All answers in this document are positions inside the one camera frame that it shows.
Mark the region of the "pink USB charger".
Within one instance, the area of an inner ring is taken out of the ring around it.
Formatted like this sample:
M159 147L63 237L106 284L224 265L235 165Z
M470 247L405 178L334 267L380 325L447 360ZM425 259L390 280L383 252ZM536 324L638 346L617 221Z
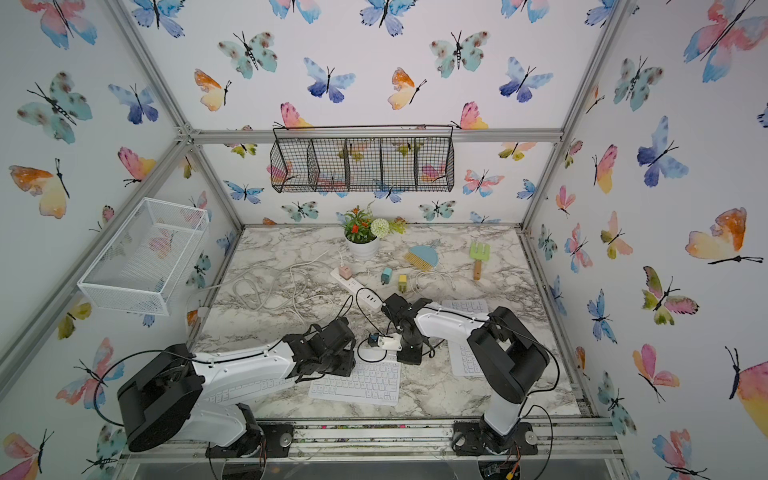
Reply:
M349 266L341 265L338 269L338 273L342 279L349 280L353 276L353 272Z

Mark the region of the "white power strip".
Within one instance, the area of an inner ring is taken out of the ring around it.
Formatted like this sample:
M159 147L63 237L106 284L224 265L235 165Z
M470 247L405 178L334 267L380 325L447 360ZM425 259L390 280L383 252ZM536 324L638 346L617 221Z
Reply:
M364 286L354 277L350 277L349 279L343 278L337 268L330 271L330 276L347 290L353 296L353 300L364 309L380 311L383 307L383 301L378 294L374 290Z

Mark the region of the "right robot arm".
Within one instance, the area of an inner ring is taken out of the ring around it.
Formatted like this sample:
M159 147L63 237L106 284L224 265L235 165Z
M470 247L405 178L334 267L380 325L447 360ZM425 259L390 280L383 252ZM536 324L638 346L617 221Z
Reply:
M522 408L550 363L549 350L506 307L470 313L426 298L410 303L392 294L381 311L400 335L400 363L420 365L433 338L470 348L493 391L481 417L481 432L497 449L505 447L522 429Z

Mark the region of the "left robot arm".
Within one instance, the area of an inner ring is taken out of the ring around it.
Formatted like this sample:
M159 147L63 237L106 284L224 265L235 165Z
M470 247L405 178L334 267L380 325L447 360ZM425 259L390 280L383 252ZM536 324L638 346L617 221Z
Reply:
M264 455L280 437L258 425L247 400L271 383L350 376L355 343L347 319L338 317L251 349L160 350L118 391L127 448L140 453L178 440L206 444L210 458Z

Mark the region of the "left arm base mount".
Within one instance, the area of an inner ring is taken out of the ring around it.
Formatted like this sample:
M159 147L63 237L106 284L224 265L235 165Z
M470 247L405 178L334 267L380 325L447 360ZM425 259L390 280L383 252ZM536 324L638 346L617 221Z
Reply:
M292 423L248 425L246 432L228 447L206 449L208 459L258 458L260 460L287 458L294 440Z

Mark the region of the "white keyboard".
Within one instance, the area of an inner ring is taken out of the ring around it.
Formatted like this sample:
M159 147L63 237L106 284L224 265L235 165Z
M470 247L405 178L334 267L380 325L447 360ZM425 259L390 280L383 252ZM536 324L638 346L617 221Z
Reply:
M326 376L311 382L309 397L318 400L396 406L401 366L389 358L377 363L358 360L349 377Z
M264 397L295 385L293 379L268 379L203 393L201 399L210 403L233 405Z
M469 314L487 314L488 304L485 300L445 300L443 307ZM450 342L449 356L453 375L456 377L482 377L483 373L471 348L466 341L463 343Z

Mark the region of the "teal USB charger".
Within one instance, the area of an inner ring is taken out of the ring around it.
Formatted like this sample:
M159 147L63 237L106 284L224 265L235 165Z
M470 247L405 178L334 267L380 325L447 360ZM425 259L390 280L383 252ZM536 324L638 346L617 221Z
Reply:
M388 285L390 283L390 281L391 281L392 276L393 276L393 270L391 268L389 268L389 267L386 267L382 271L381 276L380 276L381 284L382 285Z

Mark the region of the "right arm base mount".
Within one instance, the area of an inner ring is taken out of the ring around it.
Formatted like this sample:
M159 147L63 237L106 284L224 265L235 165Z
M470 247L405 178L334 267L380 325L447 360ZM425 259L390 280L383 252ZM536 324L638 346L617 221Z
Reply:
M518 422L509 433L501 435L484 420L454 422L450 442L458 456L509 454L514 457L538 454L538 440L528 422Z

